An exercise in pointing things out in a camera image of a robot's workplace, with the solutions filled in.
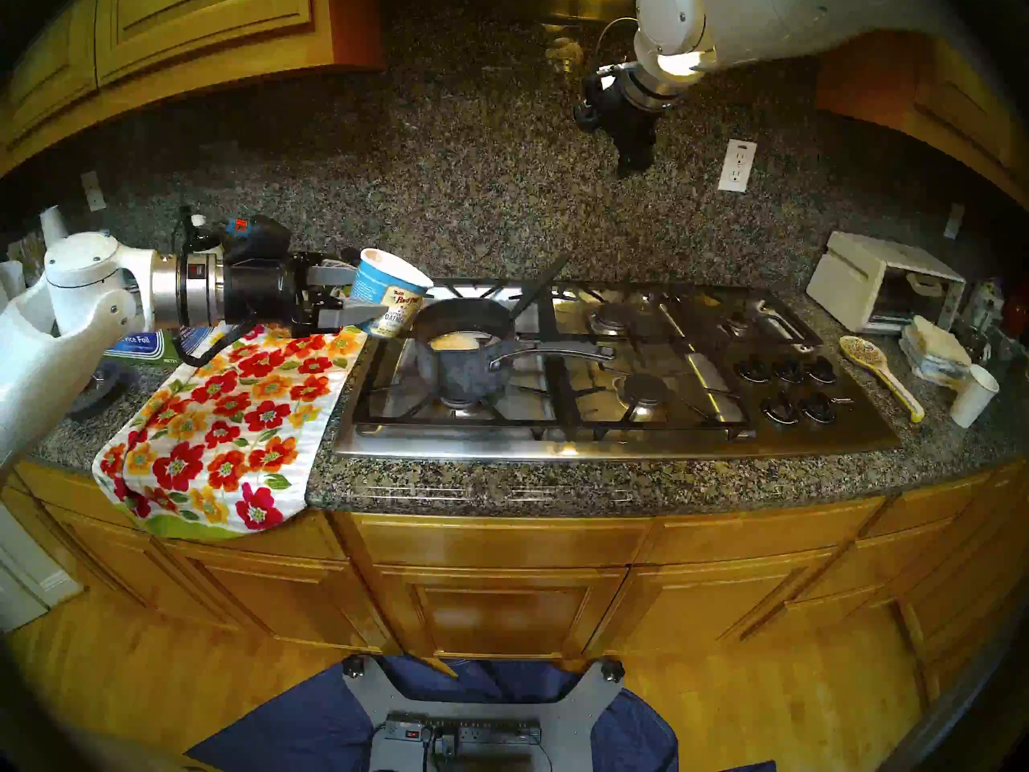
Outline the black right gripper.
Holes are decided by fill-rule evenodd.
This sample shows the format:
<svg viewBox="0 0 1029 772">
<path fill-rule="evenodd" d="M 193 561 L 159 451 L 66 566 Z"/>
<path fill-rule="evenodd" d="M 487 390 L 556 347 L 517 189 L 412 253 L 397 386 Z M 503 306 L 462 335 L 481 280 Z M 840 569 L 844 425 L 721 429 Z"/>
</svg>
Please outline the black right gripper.
<svg viewBox="0 0 1029 772">
<path fill-rule="evenodd" d="M 617 173 L 643 173 L 654 164 L 660 104 L 632 80 L 615 80 L 607 95 L 607 134 L 619 138 Z"/>
</svg>

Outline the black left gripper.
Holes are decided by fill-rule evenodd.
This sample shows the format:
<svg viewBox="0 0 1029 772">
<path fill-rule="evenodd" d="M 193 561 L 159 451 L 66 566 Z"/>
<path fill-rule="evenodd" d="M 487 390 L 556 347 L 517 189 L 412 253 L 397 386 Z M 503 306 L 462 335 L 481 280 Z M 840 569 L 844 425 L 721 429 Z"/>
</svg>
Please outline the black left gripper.
<svg viewBox="0 0 1029 772">
<path fill-rule="evenodd" d="M 347 264 L 324 264 L 324 254 L 287 254 L 279 259 L 250 257 L 223 266 L 223 319 L 230 325 L 279 325 L 296 337 L 328 334 L 375 321 L 388 307 L 362 301 L 305 306 L 308 287 L 344 288 L 357 278 Z"/>
</svg>

